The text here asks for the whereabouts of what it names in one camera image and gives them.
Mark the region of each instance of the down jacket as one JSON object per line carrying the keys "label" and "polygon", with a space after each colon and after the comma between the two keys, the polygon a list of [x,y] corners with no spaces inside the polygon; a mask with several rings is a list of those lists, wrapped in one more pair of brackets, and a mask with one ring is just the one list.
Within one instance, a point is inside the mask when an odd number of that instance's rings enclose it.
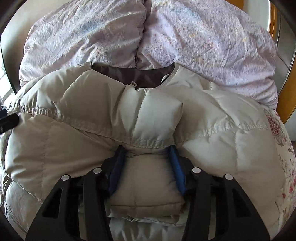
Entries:
{"label": "down jacket", "polygon": [[20,123],[0,139],[0,204],[23,238],[63,174],[85,175],[118,145],[128,153],[106,201],[114,240],[181,239],[188,209],[168,162],[174,144],[209,174],[232,174],[277,231],[284,174],[263,107],[178,64],[158,87],[138,89],[90,63],[57,70],[27,83],[9,112]]}

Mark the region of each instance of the floral pillowcase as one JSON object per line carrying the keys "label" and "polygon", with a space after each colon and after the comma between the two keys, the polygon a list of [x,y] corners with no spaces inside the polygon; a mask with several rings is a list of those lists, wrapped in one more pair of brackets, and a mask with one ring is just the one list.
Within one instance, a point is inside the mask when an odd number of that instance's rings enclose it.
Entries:
{"label": "floral pillowcase", "polygon": [[264,110],[270,124],[270,128],[276,141],[279,160],[283,168],[286,182],[282,188],[282,195],[278,197],[278,205],[281,217],[279,228],[281,229],[296,207],[296,161],[295,153],[287,130],[275,110]]}

